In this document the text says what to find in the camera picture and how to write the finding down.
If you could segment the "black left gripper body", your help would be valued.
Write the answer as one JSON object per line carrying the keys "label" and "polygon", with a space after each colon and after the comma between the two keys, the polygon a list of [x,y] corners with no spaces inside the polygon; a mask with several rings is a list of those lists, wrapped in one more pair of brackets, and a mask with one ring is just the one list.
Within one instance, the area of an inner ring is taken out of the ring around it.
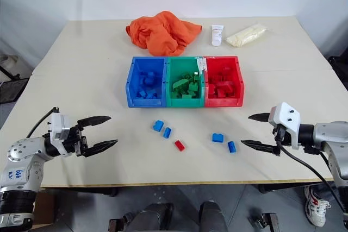
{"label": "black left gripper body", "polygon": [[90,151],[86,137],[82,134],[83,130],[84,127],[78,124],[72,127],[67,138],[63,141],[63,146],[68,153],[75,153],[76,156],[89,157]]}

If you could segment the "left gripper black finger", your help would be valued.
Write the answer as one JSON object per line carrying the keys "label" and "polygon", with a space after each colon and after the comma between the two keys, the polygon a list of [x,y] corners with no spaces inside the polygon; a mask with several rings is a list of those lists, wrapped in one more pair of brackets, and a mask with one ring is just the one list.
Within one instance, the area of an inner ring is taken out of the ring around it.
{"label": "left gripper black finger", "polygon": [[77,126],[79,128],[79,130],[83,130],[85,127],[88,126],[96,126],[99,124],[102,124],[108,120],[110,120],[111,117],[110,116],[93,116],[93,117],[88,117],[88,118],[84,118],[81,120],[77,121]]}
{"label": "left gripper black finger", "polygon": [[93,147],[86,149],[85,156],[90,157],[92,155],[102,153],[106,151],[107,149],[111,148],[117,142],[118,140],[110,140],[110,141],[103,141],[103,142],[97,143]]}

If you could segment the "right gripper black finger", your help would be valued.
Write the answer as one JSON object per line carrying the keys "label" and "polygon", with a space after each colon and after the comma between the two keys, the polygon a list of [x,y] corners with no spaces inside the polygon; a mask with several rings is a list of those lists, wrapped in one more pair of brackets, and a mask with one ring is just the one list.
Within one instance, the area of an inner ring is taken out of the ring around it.
{"label": "right gripper black finger", "polygon": [[270,116],[270,113],[265,112],[265,113],[253,114],[253,115],[249,116],[248,119],[254,120],[254,121],[259,121],[259,122],[268,122],[269,116]]}
{"label": "right gripper black finger", "polygon": [[278,146],[263,144],[260,141],[241,140],[240,142],[257,151],[271,153],[276,156],[280,156],[281,153],[281,149]]}

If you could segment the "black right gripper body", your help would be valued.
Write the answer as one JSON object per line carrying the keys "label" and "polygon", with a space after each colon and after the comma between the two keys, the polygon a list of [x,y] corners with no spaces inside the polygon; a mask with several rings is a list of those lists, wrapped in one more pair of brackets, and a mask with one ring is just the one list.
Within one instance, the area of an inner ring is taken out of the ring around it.
{"label": "black right gripper body", "polygon": [[281,124],[277,124],[274,127],[272,133],[274,134],[277,147],[282,148],[283,147],[282,142],[285,137],[286,128]]}

